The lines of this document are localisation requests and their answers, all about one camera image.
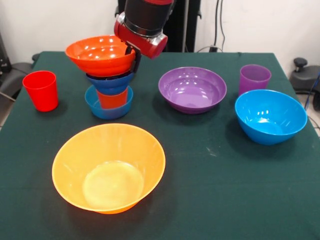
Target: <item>plastic cup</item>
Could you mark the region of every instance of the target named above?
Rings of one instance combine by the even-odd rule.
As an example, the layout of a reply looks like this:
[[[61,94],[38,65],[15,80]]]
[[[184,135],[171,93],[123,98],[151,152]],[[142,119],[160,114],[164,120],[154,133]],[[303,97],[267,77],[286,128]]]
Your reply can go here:
[[[119,108],[127,103],[128,87],[122,93],[117,95],[106,95],[98,90],[96,90],[96,93],[98,95],[101,108],[103,109]]]
[[[35,71],[22,81],[35,109],[49,112],[58,106],[57,78],[51,71]]]
[[[240,70],[239,96],[251,90],[265,89],[271,78],[268,68],[260,65],[245,65]]]

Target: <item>orange plastic bowl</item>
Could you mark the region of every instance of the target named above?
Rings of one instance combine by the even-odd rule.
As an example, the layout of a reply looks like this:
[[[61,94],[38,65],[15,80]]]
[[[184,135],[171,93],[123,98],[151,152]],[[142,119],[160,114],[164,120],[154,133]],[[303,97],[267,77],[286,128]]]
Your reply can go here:
[[[164,150],[149,132],[109,123],[69,139],[53,161],[52,180],[70,204],[117,214],[132,208],[157,186],[165,165]]]
[[[65,54],[85,73],[111,77],[130,70],[135,51],[125,55],[126,49],[118,37],[106,35],[77,41],[66,48]]]

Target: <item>green tablecloth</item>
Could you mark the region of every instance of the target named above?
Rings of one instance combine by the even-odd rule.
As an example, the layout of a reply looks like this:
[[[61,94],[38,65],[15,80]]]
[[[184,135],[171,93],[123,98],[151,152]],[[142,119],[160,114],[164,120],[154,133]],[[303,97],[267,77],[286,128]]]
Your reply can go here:
[[[242,132],[234,111],[239,70],[260,64],[268,88],[295,93],[273,54],[163,53],[142,58],[131,82],[130,112],[96,118],[85,103],[90,85],[63,52],[44,52],[34,70],[57,75],[60,104],[37,112],[22,90],[0,132],[1,240],[284,240],[320,238],[320,150],[310,122],[294,138],[262,146]],[[215,109],[185,115],[158,91],[170,69],[198,66],[218,73],[227,95]],[[102,215],[76,208],[56,192],[51,167],[76,133],[103,123],[128,123],[162,144],[166,169],[156,189],[134,208]]]

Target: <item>light blue bowl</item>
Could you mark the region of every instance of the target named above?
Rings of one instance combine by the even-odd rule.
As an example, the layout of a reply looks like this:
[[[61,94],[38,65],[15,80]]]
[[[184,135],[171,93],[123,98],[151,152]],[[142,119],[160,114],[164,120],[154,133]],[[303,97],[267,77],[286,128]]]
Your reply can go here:
[[[86,77],[100,93],[105,95],[117,95],[126,90],[129,82],[134,77],[134,73],[112,80],[97,80],[89,75],[86,75]]]
[[[86,103],[89,105],[92,113],[100,119],[112,120],[118,119],[124,115],[126,115],[131,107],[131,102],[134,97],[134,92],[130,86],[128,86],[128,96],[125,105],[122,105],[117,108],[101,108],[97,91],[95,86],[90,86],[84,95]]]
[[[286,141],[302,130],[308,120],[303,106],[292,97],[267,89],[248,91],[235,102],[240,126],[258,144]]]

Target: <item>red cup inside bowl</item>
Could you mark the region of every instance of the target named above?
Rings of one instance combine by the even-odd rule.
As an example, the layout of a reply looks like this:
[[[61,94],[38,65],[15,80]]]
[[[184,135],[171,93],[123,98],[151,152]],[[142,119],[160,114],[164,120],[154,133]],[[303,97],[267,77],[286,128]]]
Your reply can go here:
[[[40,112],[49,112],[58,106],[57,78],[51,71],[35,71],[22,81],[35,108]]]
[[[106,95],[96,90],[101,108],[115,109],[127,103],[128,87],[117,95]]]

